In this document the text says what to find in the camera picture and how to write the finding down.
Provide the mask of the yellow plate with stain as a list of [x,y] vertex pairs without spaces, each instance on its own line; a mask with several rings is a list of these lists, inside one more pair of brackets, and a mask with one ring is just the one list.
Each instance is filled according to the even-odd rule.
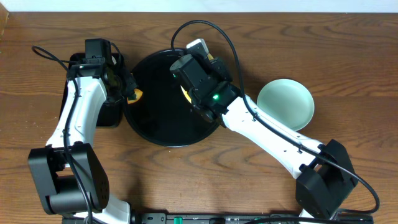
[[[208,54],[207,56],[208,56],[208,59],[209,59],[209,60],[213,60],[213,59],[214,59],[214,57],[213,57],[211,54]],[[180,88],[181,88],[181,91],[182,91],[184,97],[186,98],[186,100],[187,100],[190,104],[192,104],[192,99],[190,98],[190,96],[189,96],[189,94],[188,94],[188,91],[186,91],[186,90],[183,88],[183,86],[181,86]]]

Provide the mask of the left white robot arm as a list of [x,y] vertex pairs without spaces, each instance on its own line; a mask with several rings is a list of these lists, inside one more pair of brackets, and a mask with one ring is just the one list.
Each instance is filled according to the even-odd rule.
[[116,45],[85,40],[85,56],[60,60],[39,46],[32,51],[58,62],[66,71],[65,103],[55,131],[44,147],[32,149],[28,165],[42,208],[63,223],[131,223],[128,202],[110,192],[109,180],[94,150],[94,136],[104,105],[135,97],[135,79]]

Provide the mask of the yellow green scrub sponge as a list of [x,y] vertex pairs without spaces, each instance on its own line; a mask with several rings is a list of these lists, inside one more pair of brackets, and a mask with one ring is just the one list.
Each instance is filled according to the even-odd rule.
[[127,103],[129,105],[134,104],[134,103],[138,102],[142,96],[143,96],[143,92],[140,89],[135,88],[134,93],[127,97]]

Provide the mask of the mint green plate with stain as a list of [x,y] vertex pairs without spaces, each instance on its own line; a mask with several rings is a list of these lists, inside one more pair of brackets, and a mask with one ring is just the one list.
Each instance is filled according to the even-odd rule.
[[315,113],[310,91],[291,79],[277,79],[266,84],[257,96],[257,105],[294,131],[306,127]]

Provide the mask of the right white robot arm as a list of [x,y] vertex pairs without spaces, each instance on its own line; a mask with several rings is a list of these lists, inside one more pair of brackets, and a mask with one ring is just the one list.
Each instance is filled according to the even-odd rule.
[[170,72],[204,119],[247,137],[288,170],[296,181],[301,217],[331,220],[357,186],[342,144],[303,136],[265,112],[231,83],[226,66],[210,56],[203,39],[187,44]]

